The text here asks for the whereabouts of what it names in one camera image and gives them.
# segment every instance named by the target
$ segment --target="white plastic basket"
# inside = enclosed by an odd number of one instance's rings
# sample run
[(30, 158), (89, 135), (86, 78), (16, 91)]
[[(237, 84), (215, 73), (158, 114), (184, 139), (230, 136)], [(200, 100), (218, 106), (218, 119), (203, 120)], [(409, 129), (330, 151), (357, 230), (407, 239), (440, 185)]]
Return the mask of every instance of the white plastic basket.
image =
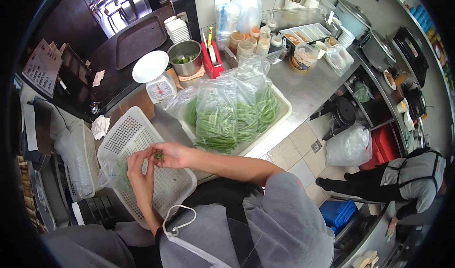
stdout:
[(79, 120), (70, 129), (71, 152), (66, 157), (65, 173), (73, 202), (92, 198), (101, 188), (97, 185), (100, 167), (96, 159), (95, 139), (90, 129)]
[[(284, 50), (285, 50), (285, 48), (283, 48), (281, 50), (278, 50), (278, 51), (275, 51), (275, 52), (272, 52), (270, 54), (267, 54), (265, 56), (265, 59), (270, 64), (273, 64), (281, 56), (281, 54), (283, 53)], [(238, 67), (238, 59), (228, 47), (224, 48), (224, 54), (226, 56), (227, 62), (229, 63), (229, 65), (231, 65), (231, 67)]]
[[(278, 101), (279, 112), (275, 123), (271, 124), (270, 127), (265, 130), (261, 135), (257, 137), (254, 141), (242, 142), (237, 145), (237, 147), (232, 150), (232, 156), (245, 156), (249, 151), (251, 151), (255, 146), (257, 146), (262, 140), (265, 139), (270, 133), (272, 133), (284, 120), (289, 117), (292, 113), (291, 103), (284, 97), (279, 89), (275, 85), (272, 85), (272, 95), (274, 95)], [(187, 124), (183, 120), (179, 120), (182, 125), (183, 130), (188, 135), (190, 140), (194, 142), (196, 140), (196, 127)]]
[[(104, 137), (98, 149), (98, 161), (101, 166), (105, 160), (126, 162), (132, 153), (146, 149), (151, 143), (163, 141), (144, 112), (134, 106), (120, 117)], [(145, 174), (146, 171), (147, 160), (144, 160), (142, 174)], [(181, 204), (193, 193), (197, 180), (194, 173), (188, 168), (155, 168), (154, 183), (153, 206), (164, 218), (170, 207)], [(134, 192), (116, 189), (114, 191), (134, 219), (143, 228), (150, 229), (137, 207)]]

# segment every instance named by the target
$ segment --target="person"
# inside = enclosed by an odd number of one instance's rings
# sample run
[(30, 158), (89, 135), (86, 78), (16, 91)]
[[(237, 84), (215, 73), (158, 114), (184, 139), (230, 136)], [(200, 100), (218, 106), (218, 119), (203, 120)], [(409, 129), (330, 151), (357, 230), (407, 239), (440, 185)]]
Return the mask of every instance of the person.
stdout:
[[(156, 151), (162, 151), (162, 159), (154, 158)], [(118, 223), (115, 230), (86, 225), (45, 234), (45, 244), (63, 266), (319, 268), (332, 263), (333, 231), (299, 178), (273, 163), (170, 142), (152, 144), (127, 162), (150, 231), (132, 222)], [(172, 207), (160, 216), (151, 205), (155, 167), (192, 168), (219, 178), (198, 185), (172, 217)]]
[(373, 202), (408, 202), (392, 218), (388, 229), (391, 235), (400, 220), (428, 209), (436, 193), (445, 194), (445, 169), (446, 160), (439, 150), (426, 147), (374, 169), (345, 173), (346, 181), (318, 177), (316, 184), (327, 191)]

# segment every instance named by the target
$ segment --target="dark counter top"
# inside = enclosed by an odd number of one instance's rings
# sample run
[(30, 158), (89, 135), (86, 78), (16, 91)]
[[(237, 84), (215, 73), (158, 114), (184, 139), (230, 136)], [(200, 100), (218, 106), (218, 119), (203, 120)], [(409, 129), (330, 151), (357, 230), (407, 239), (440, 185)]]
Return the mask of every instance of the dark counter top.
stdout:
[[(140, 23), (151, 16), (158, 16), (164, 28), (163, 21), (173, 15), (172, 7), (167, 5), (136, 20), (134, 23), (128, 25), (127, 28)], [(101, 81), (100, 85), (92, 88), (92, 93), (95, 97), (94, 100), (100, 103), (100, 114), (105, 114), (112, 106), (122, 100), (123, 97), (141, 85), (141, 83), (135, 82), (132, 77), (133, 67), (137, 60), (121, 70), (117, 70), (115, 67), (117, 38), (124, 30), (109, 38), (88, 57), (88, 60), (91, 62), (90, 68), (94, 72), (105, 71), (104, 79)], [(166, 42), (155, 50), (167, 51), (172, 45), (173, 42), (168, 37)]]

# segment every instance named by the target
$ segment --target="floor drain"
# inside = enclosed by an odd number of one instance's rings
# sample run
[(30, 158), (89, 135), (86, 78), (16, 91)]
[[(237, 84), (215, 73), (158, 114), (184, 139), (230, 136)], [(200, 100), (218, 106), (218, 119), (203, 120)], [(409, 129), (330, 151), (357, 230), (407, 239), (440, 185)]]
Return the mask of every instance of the floor drain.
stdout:
[(314, 153), (318, 152), (322, 148), (321, 143), (319, 140), (316, 140), (314, 144), (311, 145), (311, 149), (314, 151)]

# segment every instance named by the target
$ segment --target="dark brown tray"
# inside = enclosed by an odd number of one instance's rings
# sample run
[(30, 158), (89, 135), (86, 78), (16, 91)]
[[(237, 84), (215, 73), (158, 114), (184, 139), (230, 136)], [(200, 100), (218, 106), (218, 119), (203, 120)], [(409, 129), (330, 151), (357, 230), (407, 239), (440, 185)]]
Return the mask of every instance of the dark brown tray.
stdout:
[(117, 38), (115, 68), (121, 70), (166, 42), (168, 35), (158, 18), (152, 16), (123, 31)]

